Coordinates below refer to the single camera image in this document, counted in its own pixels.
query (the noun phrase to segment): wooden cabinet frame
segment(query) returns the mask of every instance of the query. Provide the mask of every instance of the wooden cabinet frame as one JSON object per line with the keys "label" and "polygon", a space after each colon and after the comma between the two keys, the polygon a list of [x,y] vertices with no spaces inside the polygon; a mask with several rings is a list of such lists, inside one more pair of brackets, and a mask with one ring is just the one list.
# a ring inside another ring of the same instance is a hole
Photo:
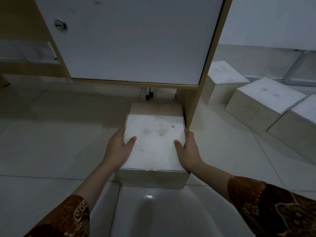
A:
{"label": "wooden cabinet frame", "polygon": [[0,74],[65,77],[77,83],[97,83],[136,87],[177,89],[177,100],[183,105],[186,128],[189,129],[210,68],[232,0],[223,0],[213,38],[198,85],[130,82],[71,78],[60,52],[51,36],[35,0],[0,0],[0,39],[50,42],[60,64],[0,62]]}

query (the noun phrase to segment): left hand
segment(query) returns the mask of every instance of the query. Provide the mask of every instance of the left hand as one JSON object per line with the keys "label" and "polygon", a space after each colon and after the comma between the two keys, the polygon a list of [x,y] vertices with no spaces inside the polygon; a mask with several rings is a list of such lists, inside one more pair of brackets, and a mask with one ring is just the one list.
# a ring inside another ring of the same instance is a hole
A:
{"label": "left hand", "polygon": [[119,169],[127,161],[137,137],[132,137],[128,143],[124,144],[124,130],[125,126],[122,126],[118,131],[110,138],[102,164],[113,168],[114,170]]}

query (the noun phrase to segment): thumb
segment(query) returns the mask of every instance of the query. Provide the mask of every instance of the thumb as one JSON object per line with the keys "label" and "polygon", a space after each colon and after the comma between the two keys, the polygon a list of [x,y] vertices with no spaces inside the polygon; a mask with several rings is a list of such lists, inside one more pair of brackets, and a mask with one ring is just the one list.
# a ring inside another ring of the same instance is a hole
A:
{"label": "thumb", "polygon": [[174,140],[174,146],[176,147],[177,154],[179,154],[180,151],[183,150],[183,146],[178,140]]}
{"label": "thumb", "polygon": [[128,143],[125,145],[125,148],[127,149],[128,153],[131,153],[132,152],[132,149],[134,147],[134,144],[137,140],[137,137],[136,136],[133,136],[129,141]]}

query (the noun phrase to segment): lock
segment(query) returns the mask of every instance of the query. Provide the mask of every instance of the lock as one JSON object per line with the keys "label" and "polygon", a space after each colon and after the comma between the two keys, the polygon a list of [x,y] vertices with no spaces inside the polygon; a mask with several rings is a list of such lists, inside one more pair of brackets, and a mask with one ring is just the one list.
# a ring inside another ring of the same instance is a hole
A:
{"label": "lock", "polygon": [[55,27],[58,30],[61,30],[61,31],[66,31],[67,30],[66,23],[63,20],[61,20],[61,19],[55,19],[54,20],[54,25],[55,25]]}

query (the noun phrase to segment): brown patterned sleeve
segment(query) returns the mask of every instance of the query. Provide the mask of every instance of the brown patterned sleeve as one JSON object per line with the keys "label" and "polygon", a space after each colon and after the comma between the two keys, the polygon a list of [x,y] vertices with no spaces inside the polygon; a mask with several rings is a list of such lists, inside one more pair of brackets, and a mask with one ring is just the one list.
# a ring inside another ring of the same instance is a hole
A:
{"label": "brown patterned sleeve", "polygon": [[316,201],[245,177],[231,178],[227,190],[256,236],[316,236]]}
{"label": "brown patterned sleeve", "polygon": [[70,195],[24,237],[88,237],[89,221],[88,203],[79,195]]}

